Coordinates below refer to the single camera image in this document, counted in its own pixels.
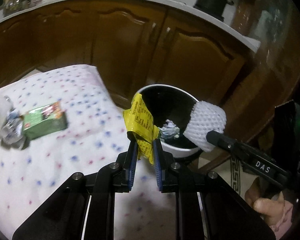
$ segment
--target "white foam net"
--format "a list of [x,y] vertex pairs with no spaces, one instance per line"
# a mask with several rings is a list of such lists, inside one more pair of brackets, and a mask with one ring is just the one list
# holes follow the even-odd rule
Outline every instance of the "white foam net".
[[215,146],[207,142],[207,133],[212,130],[223,133],[227,120],[225,111],[219,106],[201,101],[194,105],[190,116],[184,136],[203,151],[211,152]]

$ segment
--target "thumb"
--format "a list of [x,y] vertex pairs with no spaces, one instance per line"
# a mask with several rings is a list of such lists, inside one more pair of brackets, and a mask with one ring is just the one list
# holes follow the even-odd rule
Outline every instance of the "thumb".
[[268,198],[259,198],[255,201],[253,209],[258,213],[264,214],[265,222],[269,225],[275,225],[283,216],[284,199],[280,192],[278,200]]

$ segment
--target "white cloth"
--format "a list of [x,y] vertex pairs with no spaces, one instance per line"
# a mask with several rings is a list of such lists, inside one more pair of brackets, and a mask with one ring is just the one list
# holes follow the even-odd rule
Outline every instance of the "white cloth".
[[[0,145],[0,230],[14,231],[74,172],[97,172],[128,149],[122,113],[96,68],[73,65],[0,89],[24,113],[59,100],[68,128],[32,140],[25,150]],[[157,190],[154,168],[138,161],[128,194],[116,194],[114,238],[173,239],[175,200]]]

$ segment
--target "kitchen counter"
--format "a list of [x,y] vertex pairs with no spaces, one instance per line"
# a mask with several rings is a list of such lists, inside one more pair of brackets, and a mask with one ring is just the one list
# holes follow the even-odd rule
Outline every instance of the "kitchen counter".
[[[36,7],[33,7],[33,8],[29,8],[29,9],[26,9],[26,10],[23,10],[23,11],[20,11],[20,12],[17,12],[17,13],[14,13],[14,14],[11,14],[3,19],[0,20],[0,23],[7,20],[7,19],[10,19],[16,15],[19,15],[19,14],[22,14],[22,13],[25,13],[25,12],[28,12],[28,11],[31,11],[31,10],[34,10],[36,8],[39,8],[39,7],[42,7],[42,6],[45,6],[45,5],[48,5],[48,4],[51,4],[51,3],[56,3],[56,2],[60,2],[60,1],[64,1],[64,0],[52,0],[52,1],[49,1],[49,2],[45,2],[45,3],[42,3],[41,5],[38,5]],[[254,39],[251,39],[251,38],[248,38],[248,37],[245,37],[243,35],[241,35],[240,33],[238,33],[236,30],[234,30],[233,28],[231,28],[229,25],[217,20],[216,18],[212,17],[211,15],[207,14],[207,13],[204,13],[200,10],[197,10],[189,5],[186,5],[185,3],[182,3],[182,2],[177,2],[177,1],[173,1],[173,0],[146,0],[146,1],[151,1],[151,2],[155,2],[155,3],[159,3],[159,4],[163,4],[163,5],[167,5],[167,6],[170,6],[170,7],[173,7],[173,8],[177,8],[177,9],[180,9],[182,11],[185,11],[185,12],[188,12],[188,13],[191,13],[197,17],[200,17],[212,24],[214,24],[215,26],[221,28],[222,30],[226,31],[227,33],[231,34],[233,37],[235,37],[236,39],[238,39],[240,42],[242,42],[244,45],[246,45],[249,49],[251,49],[253,52],[257,52],[259,46],[260,46],[260,41],[257,41],[257,40],[254,40]]]

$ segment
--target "cabinet handle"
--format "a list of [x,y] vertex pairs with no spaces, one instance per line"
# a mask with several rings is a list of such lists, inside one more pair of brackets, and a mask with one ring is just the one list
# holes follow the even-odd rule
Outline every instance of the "cabinet handle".
[[153,24],[152,24],[151,32],[150,32],[150,35],[149,35],[149,43],[154,42],[156,26],[157,26],[156,23],[153,23]]
[[170,31],[171,31],[171,29],[168,27],[168,28],[166,29],[166,33],[165,33],[164,38],[163,38],[163,40],[162,40],[162,44],[163,44],[164,47],[166,47],[166,43],[167,43],[167,40],[168,40],[168,36],[169,36]]

